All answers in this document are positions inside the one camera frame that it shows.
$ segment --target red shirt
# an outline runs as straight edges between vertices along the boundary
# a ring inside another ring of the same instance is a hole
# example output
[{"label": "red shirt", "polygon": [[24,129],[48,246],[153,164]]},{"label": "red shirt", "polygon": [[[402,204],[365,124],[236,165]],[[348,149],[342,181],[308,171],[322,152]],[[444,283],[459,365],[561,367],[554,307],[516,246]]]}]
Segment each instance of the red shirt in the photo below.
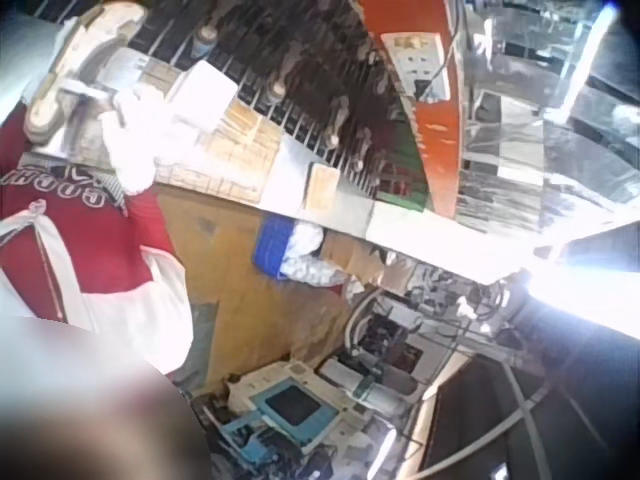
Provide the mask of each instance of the red shirt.
[{"label": "red shirt", "polygon": [[[140,247],[173,254],[155,195],[125,196],[123,209],[104,180],[81,166],[19,165],[30,149],[25,113],[26,107],[18,105],[0,128],[0,219],[44,199],[45,215],[69,251],[83,293],[124,292],[151,281]],[[36,316],[56,318],[33,229],[0,247],[0,268]]]}]

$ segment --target machine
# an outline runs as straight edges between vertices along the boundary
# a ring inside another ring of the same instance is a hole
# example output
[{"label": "machine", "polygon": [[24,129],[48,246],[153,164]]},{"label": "machine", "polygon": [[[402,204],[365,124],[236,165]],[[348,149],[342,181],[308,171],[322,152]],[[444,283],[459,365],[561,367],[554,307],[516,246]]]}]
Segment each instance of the machine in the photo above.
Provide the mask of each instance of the machine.
[{"label": "machine", "polygon": [[230,378],[227,386],[226,400],[208,397],[194,407],[219,436],[218,475],[372,478],[395,438],[389,423],[298,361]]}]

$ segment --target equipment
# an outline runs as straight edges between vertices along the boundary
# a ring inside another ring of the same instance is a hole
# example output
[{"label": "equipment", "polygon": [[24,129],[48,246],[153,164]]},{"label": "equipment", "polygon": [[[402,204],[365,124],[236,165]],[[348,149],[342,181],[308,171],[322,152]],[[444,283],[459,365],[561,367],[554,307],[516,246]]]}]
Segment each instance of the equipment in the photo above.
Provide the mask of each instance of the equipment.
[{"label": "equipment", "polygon": [[108,100],[93,89],[100,68],[137,33],[146,9],[131,2],[99,5],[70,26],[62,49],[41,82],[25,120],[25,133],[36,144],[47,143],[71,116],[81,96]]},{"label": "equipment", "polygon": [[[228,387],[226,402],[203,407],[204,420],[215,426],[230,464],[254,477],[365,478],[390,431],[371,410],[297,361],[274,363],[228,381]],[[372,425],[385,432],[381,438],[364,433]]]}]

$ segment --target white sleeve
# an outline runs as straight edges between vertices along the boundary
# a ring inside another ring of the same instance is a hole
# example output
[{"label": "white sleeve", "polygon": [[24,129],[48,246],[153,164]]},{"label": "white sleeve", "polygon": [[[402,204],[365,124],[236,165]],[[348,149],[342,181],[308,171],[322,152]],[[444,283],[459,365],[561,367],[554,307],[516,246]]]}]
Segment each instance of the white sleeve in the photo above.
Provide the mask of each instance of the white sleeve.
[{"label": "white sleeve", "polygon": [[138,351],[167,374],[182,366],[193,342],[185,269],[167,252],[141,250],[151,282],[128,292],[83,296],[98,333]]}]

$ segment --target hand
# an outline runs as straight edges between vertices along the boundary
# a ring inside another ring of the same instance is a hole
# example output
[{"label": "hand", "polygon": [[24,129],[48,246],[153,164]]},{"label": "hand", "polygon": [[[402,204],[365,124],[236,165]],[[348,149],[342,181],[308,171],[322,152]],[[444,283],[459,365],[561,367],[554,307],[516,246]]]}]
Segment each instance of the hand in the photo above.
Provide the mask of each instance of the hand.
[{"label": "hand", "polygon": [[155,158],[171,114],[164,95],[151,85],[135,85],[118,92],[115,110],[100,115],[109,160],[127,195],[151,186]]}]

